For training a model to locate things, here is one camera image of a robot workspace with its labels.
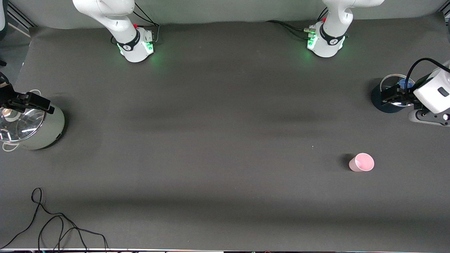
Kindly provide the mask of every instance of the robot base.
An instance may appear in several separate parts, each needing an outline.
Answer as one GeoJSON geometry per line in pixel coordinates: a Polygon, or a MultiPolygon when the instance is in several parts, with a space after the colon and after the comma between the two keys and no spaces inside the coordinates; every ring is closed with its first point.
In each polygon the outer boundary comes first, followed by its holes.
{"type": "MultiPolygon", "coordinates": [[[[320,26],[322,24],[323,24],[323,22],[320,21],[314,25],[310,25],[309,28],[319,31],[320,26]]],[[[316,32],[316,35],[314,35],[313,38],[314,38],[314,40],[309,41],[307,49],[313,51],[314,54],[316,54],[320,57],[324,57],[324,58],[329,58],[329,57],[334,56],[339,51],[339,49],[342,48],[342,43],[345,40],[345,37],[344,37],[336,45],[328,45],[328,42],[324,38],[322,38],[322,36],[320,35],[319,32],[316,32]]]]}
{"type": "Polygon", "coordinates": [[[422,109],[416,109],[408,114],[408,118],[412,122],[430,124],[436,126],[450,127],[449,114],[440,113],[434,114],[430,111],[424,111],[422,109]]]}
{"type": "Polygon", "coordinates": [[[370,95],[370,100],[372,101],[372,104],[380,111],[384,113],[397,113],[404,109],[404,107],[395,106],[390,103],[381,103],[381,91],[380,91],[380,85],[375,86],[375,88],[372,90],[372,93],[370,95]]]}
{"type": "Polygon", "coordinates": [[[136,29],[140,33],[140,39],[137,45],[134,46],[132,51],[125,51],[120,48],[120,53],[129,62],[138,63],[145,60],[149,55],[153,54],[153,34],[151,31],[147,31],[141,27],[136,29]]]}

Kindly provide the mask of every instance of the pot lid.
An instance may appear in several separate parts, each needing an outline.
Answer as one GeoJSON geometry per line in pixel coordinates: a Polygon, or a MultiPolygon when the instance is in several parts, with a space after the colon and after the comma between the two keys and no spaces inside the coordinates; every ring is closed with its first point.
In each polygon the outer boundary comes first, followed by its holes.
{"type": "Polygon", "coordinates": [[[0,108],[0,140],[18,142],[32,136],[42,125],[46,112],[28,108],[24,113],[0,108]]]}

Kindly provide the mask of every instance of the cooking pot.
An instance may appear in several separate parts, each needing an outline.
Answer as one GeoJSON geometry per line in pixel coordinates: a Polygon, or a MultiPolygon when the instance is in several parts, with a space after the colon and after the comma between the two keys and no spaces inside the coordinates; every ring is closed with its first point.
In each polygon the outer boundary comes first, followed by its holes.
{"type": "Polygon", "coordinates": [[[64,128],[64,114],[54,104],[53,114],[28,108],[24,113],[2,108],[0,119],[0,140],[6,152],[22,149],[42,149],[52,144],[64,128]]]}

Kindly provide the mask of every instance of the pink cup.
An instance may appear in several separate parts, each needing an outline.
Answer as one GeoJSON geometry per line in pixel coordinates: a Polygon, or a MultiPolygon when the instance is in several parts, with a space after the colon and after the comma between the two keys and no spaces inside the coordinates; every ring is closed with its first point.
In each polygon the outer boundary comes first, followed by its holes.
{"type": "Polygon", "coordinates": [[[375,162],[370,155],[359,153],[348,163],[348,165],[354,172],[368,172],[374,168],[375,162]]]}

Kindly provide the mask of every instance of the white pot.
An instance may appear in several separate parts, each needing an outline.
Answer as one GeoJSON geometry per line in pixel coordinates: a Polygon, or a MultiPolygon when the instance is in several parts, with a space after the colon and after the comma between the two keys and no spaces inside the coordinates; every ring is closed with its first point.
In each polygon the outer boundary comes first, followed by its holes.
{"type": "MultiPolygon", "coordinates": [[[[15,129],[16,131],[21,132],[21,134],[23,135],[21,136],[21,138],[9,140],[11,138],[5,138],[5,134],[3,134],[3,150],[6,152],[11,152],[16,150],[18,147],[22,149],[42,149],[56,141],[61,136],[64,128],[64,114],[59,107],[55,106],[54,104],[52,104],[51,106],[55,108],[53,114],[37,110],[40,114],[39,121],[36,122],[36,126],[32,126],[32,129],[15,129]]],[[[30,110],[31,109],[27,109],[27,111],[25,111],[25,113],[23,113],[21,116],[28,116],[26,114],[30,110]]],[[[20,119],[20,117],[16,116],[12,120],[14,121],[17,119],[20,119]]]]}

